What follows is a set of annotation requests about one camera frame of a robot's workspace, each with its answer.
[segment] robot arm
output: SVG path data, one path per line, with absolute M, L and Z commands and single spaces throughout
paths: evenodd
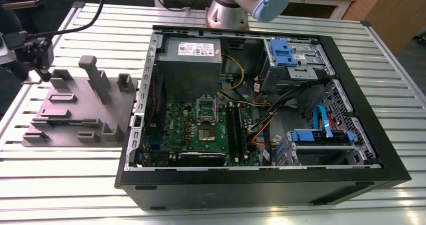
M 247 13 L 269 22 L 283 12 L 289 0 L 213 0 L 208 10 L 208 27 L 247 29 Z

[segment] ram slot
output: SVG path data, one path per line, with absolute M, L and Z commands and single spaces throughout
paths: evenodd
M 237 132 L 235 130 L 233 106 L 231 103 L 225 106 L 225 129 L 227 129 L 227 145 L 231 161 L 237 162 L 240 158 L 237 149 Z
M 236 137 L 237 137 L 237 147 L 239 147 L 239 154 L 241 155 L 241 159 L 247 159 L 247 142 L 245 142 L 245 128 L 244 128 L 244 121 L 241 115 L 241 108 L 240 104 L 237 107 L 233 108 L 233 116 L 235 116 L 235 129 L 236 129 Z

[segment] gray fixture block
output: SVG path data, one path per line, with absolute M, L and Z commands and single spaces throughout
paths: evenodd
M 100 129 L 102 125 L 100 119 L 82 119 L 81 124 L 85 128 L 96 128 L 96 129 Z
M 135 90 L 135 85 L 133 85 L 132 77 L 129 74 L 119 74 L 117 86 L 119 86 L 120 91 L 133 91 Z
M 49 139 L 48 135 L 41 131 L 26 132 L 22 136 L 26 141 L 45 143 Z
M 48 100 L 52 102 L 74 102 L 77 97 L 74 94 L 50 94 Z
M 68 90 L 66 80 L 72 80 L 72 76 L 65 69 L 56 69 L 52 72 L 50 84 L 57 90 Z
M 110 97 L 106 104 L 101 103 L 86 77 L 64 80 L 69 89 L 66 94 L 50 87 L 21 144 L 26 147 L 121 147 L 136 96 L 135 89 L 120 89 L 117 82 L 124 78 L 131 79 L 127 84 L 137 84 L 137 80 L 125 74 L 106 80 Z M 69 94 L 77 99 L 68 102 L 50 99 L 52 95 L 66 97 Z M 48 139 L 33 138 L 32 133 L 40 131 Z
M 108 142 L 121 142 L 124 138 L 124 133 L 119 125 L 110 130 L 108 124 L 104 124 L 100 135 Z
M 98 135 L 93 131 L 78 131 L 76 137 L 81 143 L 96 143 L 100 140 Z
M 96 68 L 96 57 L 89 55 L 81 56 L 78 66 L 86 72 L 90 87 L 94 89 L 101 103 L 106 104 L 110 100 L 108 93 L 109 81 L 105 73 Z
M 40 116 L 48 118 L 68 118 L 70 113 L 66 109 L 42 109 Z

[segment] power supply label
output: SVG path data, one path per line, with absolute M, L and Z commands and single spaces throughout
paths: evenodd
M 180 43 L 177 55 L 213 56 L 213 44 Z

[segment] slotted aluminum surface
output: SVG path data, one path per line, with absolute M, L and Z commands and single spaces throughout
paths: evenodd
M 62 28 L 86 24 L 97 7 L 73 8 Z M 53 68 L 72 75 L 81 55 L 106 75 L 140 77 L 152 25 L 204 26 L 204 11 L 105 5 L 94 25 L 54 38 Z M 30 224 L 420 224 L 426 221 L 424 97 L 380 40 L 355 21 L 280 17 L 251 30 L 330 35 L 351 68 L 412 180 L 336 206 L 141 211 L 113 188 L 119 148 L 25 148 L 21 136 L 49 83 L 25 85 L 0 123 L 0 223 Z

